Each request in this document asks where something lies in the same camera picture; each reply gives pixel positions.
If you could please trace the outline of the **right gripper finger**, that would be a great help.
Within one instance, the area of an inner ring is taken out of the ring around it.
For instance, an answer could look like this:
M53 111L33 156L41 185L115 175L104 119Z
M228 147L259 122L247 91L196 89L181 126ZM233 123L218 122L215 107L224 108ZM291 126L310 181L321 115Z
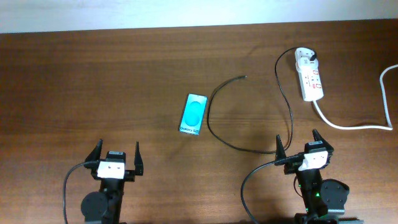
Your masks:
M324 143L326 143L326 141L322 138L322 136L320 135L320 133L316 129L312 130L312 134L313 134L313 138L314 138L314 143L315 144L324 144Z
M285 149L284 146L282 144L281 138L279 135L276 136L276 151L275 151L275 159L277 161L281 160L281 159L285 159L286 155L285 155Z

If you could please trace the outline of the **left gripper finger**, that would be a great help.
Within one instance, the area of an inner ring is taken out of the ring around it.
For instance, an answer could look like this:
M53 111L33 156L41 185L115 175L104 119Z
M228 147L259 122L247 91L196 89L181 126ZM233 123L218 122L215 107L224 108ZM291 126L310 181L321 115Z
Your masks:
M88 154L88 156L85 159L85 165L84 165L86 169L93 169L95 167L94 164L89 164L89 162L97 162L100 159L102 145L103 145L103 140L100 139L95 148Z
M139 150L139 142L136 142L136 150L134 155L134 173L135 175L144 175L144 163Z

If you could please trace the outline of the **blue-screen Galaxy smartphone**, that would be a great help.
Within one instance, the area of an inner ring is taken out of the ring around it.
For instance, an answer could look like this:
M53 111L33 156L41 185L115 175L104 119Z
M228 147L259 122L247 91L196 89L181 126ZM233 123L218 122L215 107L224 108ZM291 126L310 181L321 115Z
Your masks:
M199 135L208 98L189 93L183 110L179 131L185 134Z

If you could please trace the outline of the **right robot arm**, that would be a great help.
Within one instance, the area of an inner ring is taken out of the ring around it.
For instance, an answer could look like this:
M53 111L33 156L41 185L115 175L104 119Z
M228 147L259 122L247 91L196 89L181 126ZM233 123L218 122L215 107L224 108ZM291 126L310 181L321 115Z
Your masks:
M336 179L323 179L320 173L331 160L334 148L316 130L314 141L305 144L304 151L286 156L280 137L276 137L275 165L284 167L284 174L294 174L298 181L305 213L294 216L295 223L364 223L357 218L342 218L349 186Z

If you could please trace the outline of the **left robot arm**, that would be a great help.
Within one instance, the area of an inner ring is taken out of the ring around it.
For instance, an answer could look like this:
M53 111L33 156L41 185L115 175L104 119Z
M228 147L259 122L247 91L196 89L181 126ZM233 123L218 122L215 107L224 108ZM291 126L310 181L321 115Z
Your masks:
M136 143L133 170L126 168L125 152L109 151L102 159L102 146L103 140L100 139L85 159L84 167L91 171L95 180L100 181L100 187L82 200L81 212L85 223L119 224L124 185L144 174L144 164L139 143Z

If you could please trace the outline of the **white USB charger plug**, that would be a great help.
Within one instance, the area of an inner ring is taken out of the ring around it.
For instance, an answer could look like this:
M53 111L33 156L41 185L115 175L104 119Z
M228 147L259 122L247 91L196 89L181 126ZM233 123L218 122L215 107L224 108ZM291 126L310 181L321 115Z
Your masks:
M299 47L295 50L295 67L299 73L318 69L317 53L313 49Z

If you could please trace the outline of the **white power strip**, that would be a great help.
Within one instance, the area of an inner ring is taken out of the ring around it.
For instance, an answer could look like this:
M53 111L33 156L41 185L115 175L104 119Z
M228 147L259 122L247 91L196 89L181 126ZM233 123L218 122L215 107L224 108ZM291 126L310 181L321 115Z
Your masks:
M298 72L298 77L304 101L317 101L323 98L323 87L318 69Z

